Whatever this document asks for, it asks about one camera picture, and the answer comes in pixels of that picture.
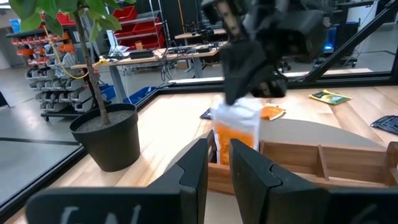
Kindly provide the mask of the green plant in black pot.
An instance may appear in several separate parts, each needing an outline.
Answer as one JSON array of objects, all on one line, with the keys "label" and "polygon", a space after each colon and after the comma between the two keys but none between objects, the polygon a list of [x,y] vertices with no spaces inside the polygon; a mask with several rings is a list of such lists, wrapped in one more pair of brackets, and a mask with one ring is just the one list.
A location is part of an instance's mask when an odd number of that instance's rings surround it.
[{"label": "green plant in black pot", "polygon": [[63,37],[64,28],[57,16],[62,13],[72,17],[98,106],[77,117],[70,125],[70,132],[105,172],[116,172],[135,163],[140,156],[137,109],[128,103],[104,102],[100,76],[95,72],[86,44],[94,41],[101,30],[122,29],[118,19],[106,9],[118,10],[116,0],[8,0],[8,3],[20,19],[23,32],[42,26],[47,33]]}]

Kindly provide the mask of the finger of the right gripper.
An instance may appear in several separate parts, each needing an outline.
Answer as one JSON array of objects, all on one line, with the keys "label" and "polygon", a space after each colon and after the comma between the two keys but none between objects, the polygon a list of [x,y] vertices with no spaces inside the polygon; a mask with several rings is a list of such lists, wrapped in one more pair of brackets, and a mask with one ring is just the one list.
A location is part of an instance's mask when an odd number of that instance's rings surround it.
[{"label": "finger of the right gripper", "polygon": [[257,83],[255,76],[267,66],[260,42],[234,42],[221,49],[224,97],[228,105],[247,93]]},{"label": "finger of the right gripper", "polygon": [[283,98],[287,92],[288,78],[274,70],[252,90],[256,98]]}]

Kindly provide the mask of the wooden desk grey legs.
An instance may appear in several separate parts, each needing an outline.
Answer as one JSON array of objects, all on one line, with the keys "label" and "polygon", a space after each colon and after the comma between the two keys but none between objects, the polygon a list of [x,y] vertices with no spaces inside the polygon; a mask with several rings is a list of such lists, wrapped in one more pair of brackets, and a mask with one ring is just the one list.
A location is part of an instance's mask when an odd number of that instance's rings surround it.
[{"label": "wooden desk grey legs", "polygon": [[122,60],[117,61],[105,61],[100,62],[98,66],[100,67],[109,67],[111,78],[114,84],[114,89],[118,101],[121,103],[123,99],[127,98],[126,90],[124,89],[121,75],[119,73],[118,67],[120,66],[130,66],[130,65],[142,65],[146,63],[158,63],[163,66],[168,62],[174,62],[179,60],[191,60],[192,70],[195,72],[194,77],[192,78],[193,82],[209,82],[211,78],[203,77],[203,69],[201,58],[204,57],[212,57],[215,56],[222,47],[227,45],[227,42],[217,42],[216,46],[214,44],[204,44],[204,45],[189,45],[186,48],[189,48],[190,51],[182,54],[171,54],[169,48],[166,49],[156,49],[152,51],[152,57],[143,57],[143,58],[124,58]]}]

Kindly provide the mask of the round grey table mat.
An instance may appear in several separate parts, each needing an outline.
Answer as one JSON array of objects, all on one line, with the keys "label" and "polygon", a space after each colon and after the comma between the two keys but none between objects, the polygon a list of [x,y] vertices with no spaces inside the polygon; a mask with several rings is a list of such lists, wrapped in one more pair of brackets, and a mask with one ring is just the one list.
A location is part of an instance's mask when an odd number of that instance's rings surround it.
[{"label": "round grey table mat", "polygon": [[[259,139],[300,144],[387,148],[384,143],[378,143],[341,128],[294,119],[262,121]],[[242,224],[238,203],[232,194],[233,186],[228,168],[212,165],[209,175],[204,224]]]}]

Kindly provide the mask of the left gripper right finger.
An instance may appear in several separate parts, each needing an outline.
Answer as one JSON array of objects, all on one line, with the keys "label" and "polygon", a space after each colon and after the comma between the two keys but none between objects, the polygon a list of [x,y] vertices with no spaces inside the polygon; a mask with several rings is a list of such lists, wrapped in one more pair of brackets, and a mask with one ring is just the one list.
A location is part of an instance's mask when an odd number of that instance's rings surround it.
[{"label": "left gripper right finger", "polygon": [[238,139],[229,159],[244,224],[398,224],[398,187],[323,188]]}]

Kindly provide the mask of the orange white tea packet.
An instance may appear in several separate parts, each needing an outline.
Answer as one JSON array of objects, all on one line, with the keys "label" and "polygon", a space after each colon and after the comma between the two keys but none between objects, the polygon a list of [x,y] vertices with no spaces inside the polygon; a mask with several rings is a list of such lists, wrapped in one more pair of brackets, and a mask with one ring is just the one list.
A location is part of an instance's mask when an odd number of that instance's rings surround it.
[{"label": "orange white tea packet", "polygon": [[273,121],[285,114],[285,109],[274,105],[266,105],[262,108],[261,119]]},{"label": "orange white tea packet", "polygon": [[219,97],[212,111],[216,143],[216,162],[229,164],[229,143],[238,139],[255,151],[259,150],[259,126],[263,104],[259,98],[246,95],[228,105]]}]

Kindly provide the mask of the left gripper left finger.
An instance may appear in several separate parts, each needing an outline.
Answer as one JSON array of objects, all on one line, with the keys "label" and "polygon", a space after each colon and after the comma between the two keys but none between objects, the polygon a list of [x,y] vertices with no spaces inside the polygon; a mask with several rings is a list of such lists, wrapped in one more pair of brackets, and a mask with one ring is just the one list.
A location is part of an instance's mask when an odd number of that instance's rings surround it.
[{"label": "left gripper left finger", "polygon": [[147,187],[51,188],[29,199],[28,224],[203,224],[208,142],[199,139]]}]

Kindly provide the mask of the parts bin rack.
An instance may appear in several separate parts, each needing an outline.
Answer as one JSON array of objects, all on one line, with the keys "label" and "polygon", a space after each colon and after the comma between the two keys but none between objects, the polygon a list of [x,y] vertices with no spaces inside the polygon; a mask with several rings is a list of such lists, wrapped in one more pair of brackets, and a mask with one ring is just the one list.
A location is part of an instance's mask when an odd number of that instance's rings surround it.
[{"label": "parts bin rack", "polygon": [[6,37],[29,66],[24,76],[44,120],[76,118],[98,106],[86,69],[73,68],[84,59],[75,30],[65,29],[63,37],[43,29]]}]

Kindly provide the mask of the green yellow tea packet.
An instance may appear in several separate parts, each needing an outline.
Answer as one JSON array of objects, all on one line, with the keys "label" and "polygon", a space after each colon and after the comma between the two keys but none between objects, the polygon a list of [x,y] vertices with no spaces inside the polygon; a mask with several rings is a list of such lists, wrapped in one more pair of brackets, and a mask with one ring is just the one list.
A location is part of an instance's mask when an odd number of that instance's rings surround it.
[{"label": "green yellow tea packet", "polygon": [[344,103],[346,101],[351,100],[350,97],[344,96],[338,93],[333,93],[328,90],[322,90],[317,93],[313,93],[308,96],[309,98],[317,101],[321,101],[323,103],[327,103],[329,105],[338,105],[340,103]]}]

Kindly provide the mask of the red bin shelf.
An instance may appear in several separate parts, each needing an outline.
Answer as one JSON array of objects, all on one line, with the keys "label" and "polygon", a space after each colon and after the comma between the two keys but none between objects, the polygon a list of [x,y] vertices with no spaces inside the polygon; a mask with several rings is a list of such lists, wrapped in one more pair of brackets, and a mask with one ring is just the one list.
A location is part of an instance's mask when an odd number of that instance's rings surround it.
[{"label": "red bin shelf", "polygon": [[119,21],[122,29],[114,31],[114,38],[118,45],[136,50],[136,43],[140,42],[143,49],[164,47],[164,33],[161,11],[138,13],[135,6],[126,6],[115,10],[112,15]]}]

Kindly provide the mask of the dark wooden tea box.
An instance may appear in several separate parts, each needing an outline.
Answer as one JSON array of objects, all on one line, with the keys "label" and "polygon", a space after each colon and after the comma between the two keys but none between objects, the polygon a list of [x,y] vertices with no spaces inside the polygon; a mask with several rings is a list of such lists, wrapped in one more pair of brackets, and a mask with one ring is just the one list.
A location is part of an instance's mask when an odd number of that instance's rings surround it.
[{"label": "dark wooden tea box", "polygon": [[398,187],[398,142],[375,147],[264,141],[259,152],[322,187]]}]

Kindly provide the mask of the blue storage bin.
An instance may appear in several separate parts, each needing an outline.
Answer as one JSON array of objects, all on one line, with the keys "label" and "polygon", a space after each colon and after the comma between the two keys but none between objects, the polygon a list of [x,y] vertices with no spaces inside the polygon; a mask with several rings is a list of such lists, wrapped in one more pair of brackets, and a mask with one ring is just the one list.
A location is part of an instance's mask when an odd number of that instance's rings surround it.
[{"label": "blue storage bin", "polygon": [[116,97],[113,85],[101,84],[99,85],[99,89],[101,91],[104,101],[111,101],[113,98]]},{"label": "blue storage bin", "polygon": [[157,89],[156,86],[146,86],[144,88],[141,88],[139,91],[135,92],[134,94],[130,95],[128,98],[123,99],[123,102],[136,105],[138,102],[140,102],[143,98],[151,94],[156,89]]}]

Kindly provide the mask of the black aluminium table frame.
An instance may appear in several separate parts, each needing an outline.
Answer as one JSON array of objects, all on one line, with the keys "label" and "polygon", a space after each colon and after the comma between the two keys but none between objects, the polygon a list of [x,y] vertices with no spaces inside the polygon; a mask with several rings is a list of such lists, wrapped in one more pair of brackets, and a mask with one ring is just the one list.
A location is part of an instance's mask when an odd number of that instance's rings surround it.
[{"label": "black aluminium table frame", "polygon": [[[385,146],[398,136],[370,127],[377,118],[398,115],[398,46],[390,72],[312,72],[298,73],[291,92],[279,101],[288,113],[284,119],[311,121],[366,137]],[[329,105],[308,96],[328,90],[351,100]],[[145,186],[166,169],[182,148],[206,134],[211,124],[199,120],[200,110],[215,102],[214,93],[187,91],[162,93],[148,101],[139,113],[140,140],[144,155],[133,166],[117,172],[104,172],[90,156],[76,154],[64,158],[44,172],[29,188],[41,187],[127,187]]]}]

